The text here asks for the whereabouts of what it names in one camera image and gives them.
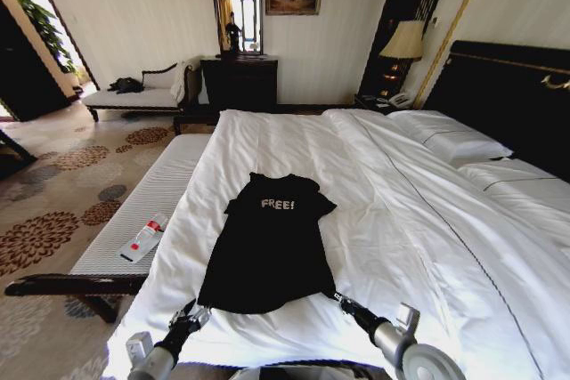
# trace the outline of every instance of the dresser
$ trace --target dresser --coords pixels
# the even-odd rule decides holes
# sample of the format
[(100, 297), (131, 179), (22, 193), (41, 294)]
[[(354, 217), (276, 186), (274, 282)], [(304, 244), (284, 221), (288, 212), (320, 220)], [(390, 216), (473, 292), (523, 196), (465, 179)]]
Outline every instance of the dresser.
[(214, 109), (274, 111), (277, 58), (268, 55), (206, 57), (201, 66)]

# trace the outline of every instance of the black headboard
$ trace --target black headboard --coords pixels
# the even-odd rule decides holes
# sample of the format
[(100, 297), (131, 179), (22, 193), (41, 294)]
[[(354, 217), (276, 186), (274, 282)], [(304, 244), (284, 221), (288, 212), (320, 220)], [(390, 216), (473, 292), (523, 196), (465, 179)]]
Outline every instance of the black headboard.
[(456, 41), (424, 109), (438, 110), (570, 182), (570, 51)]

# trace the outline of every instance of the carpet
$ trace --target carpet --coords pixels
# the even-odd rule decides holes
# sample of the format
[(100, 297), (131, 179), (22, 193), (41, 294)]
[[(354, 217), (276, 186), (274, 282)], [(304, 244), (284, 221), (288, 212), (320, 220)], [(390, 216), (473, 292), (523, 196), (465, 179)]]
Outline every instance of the carpet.
[[(38, 161), (0, 182), (0, 288), (35, 273), (68, 273), (162, 150), (172, 117), (101, 111), (79, 102), (2, 129)], [(187, 125), (189, 133), (212, 126)], [(111, 299), (119, 317), (132, 297)], [(105, 324), (66, 296), (0, 296), (0, 378), (96, 379), (106, 364)], [(176, 369), (179, 376), (228, 378), (231, 370)]]

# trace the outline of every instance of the bed bench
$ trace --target bed bench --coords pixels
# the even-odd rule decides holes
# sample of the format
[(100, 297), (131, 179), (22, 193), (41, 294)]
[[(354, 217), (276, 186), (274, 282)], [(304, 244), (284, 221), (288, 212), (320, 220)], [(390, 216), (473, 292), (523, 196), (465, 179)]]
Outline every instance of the bed bench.
[(138, 263), (120, 258), (117, 251), (157, 212), (172, 215), (209, 138), (210, 134), (175, 137), (69, 274), (16, 279), (4, 293), (73, 295), (105, 322), (114, 322), (117, 312), (102, 296), (136, 295), (149, 273), (156, 247)]

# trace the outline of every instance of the telephone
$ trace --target telephone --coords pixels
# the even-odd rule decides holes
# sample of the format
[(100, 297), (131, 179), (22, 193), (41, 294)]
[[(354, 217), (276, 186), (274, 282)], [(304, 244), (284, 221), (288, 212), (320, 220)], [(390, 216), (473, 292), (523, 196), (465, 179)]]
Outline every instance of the telephone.
[(397, 109), (406, 109), (411, 106), (413, 99), (409, 93), (397, 93), (388, 102)]

